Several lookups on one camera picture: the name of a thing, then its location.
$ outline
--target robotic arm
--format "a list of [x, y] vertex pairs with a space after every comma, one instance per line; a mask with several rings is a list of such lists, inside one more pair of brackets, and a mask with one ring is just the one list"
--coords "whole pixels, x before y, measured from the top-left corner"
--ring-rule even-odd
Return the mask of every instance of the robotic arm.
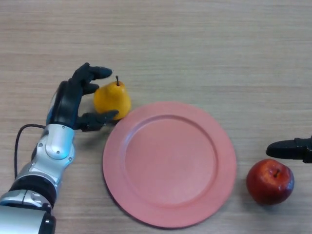
[[31, 162], [15, 174], [10, 190], [0, 197], [0, 234], [55, 233], [56, 219], [52, 211], [63, 173], [75, 159], [75, 130], [98, 131], [118, 114], [111, 111], [78, 116], [81, 98], [98, 88], [91, 81], [111, 74], [110, 69], [85, 63], [68, 81], [60, 83]]

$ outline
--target wood grain surface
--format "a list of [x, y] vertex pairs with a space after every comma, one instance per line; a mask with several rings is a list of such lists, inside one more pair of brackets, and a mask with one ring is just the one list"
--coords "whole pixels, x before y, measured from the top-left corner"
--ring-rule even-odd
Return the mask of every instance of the wood grain surface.
[[[312, 166], [282, 161], [293, 170], [295, 190], [271, 209], [256, 205], [245, 188], [268, 144], [311, 136], [311, 43], [311, 0], [1, 0], [0, 192], [14, 181], [19, 128], [44, 124], [59, 83], [89, 62], [119, 75], [133, 109], [175, 100], [209, 112], [233, 141], [237, 180], [228, 202], [201, 224], [154, 229], [107, 194], [101, 162], [111, 128], [77, 132], [77, 157], [55, 206], [56, 233], [311, 233]], [[91, 101], [84, 97], [81, 113]], [[19, 169], [40, 134], [23, 133]]]

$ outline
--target apple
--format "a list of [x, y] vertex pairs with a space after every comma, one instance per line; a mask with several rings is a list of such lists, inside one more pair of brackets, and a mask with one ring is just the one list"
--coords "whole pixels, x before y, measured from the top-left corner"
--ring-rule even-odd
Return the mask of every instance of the apple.
[[274, 205], [285, 201], [291, 195], [294, 177], [289, 167], [269, 158], [257, 162], [249, 170], [246, 186], [257, 203]]

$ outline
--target pink plate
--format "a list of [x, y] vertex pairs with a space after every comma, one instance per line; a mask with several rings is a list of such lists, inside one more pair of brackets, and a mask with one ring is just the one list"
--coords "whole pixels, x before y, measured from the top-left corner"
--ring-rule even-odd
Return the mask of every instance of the pink plate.
[[209, 114], [188, 104], [156, 102], [121, 120], [103, 154], [115, 201], [134, 218], [183, 228], [213, 215], [236, 177], [232, 143]]

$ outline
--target black cable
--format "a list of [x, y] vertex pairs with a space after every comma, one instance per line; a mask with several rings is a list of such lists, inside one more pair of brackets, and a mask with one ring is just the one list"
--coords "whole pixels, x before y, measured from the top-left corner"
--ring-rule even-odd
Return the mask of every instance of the black cable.
[[19, 147], [20, 135], [21, 135], [22, 131], [28, 127], [43, 128], [43, 129], [45, 128], [45, 126], [43, 126], [43, 125], [32, 124], [32, 123], [26, 124], [20, 128], [18, 135], [16, 137], [15, 148], [14, 148], [14, 179], [16, 179], [16, 177], [18, 176], [18, 147]]

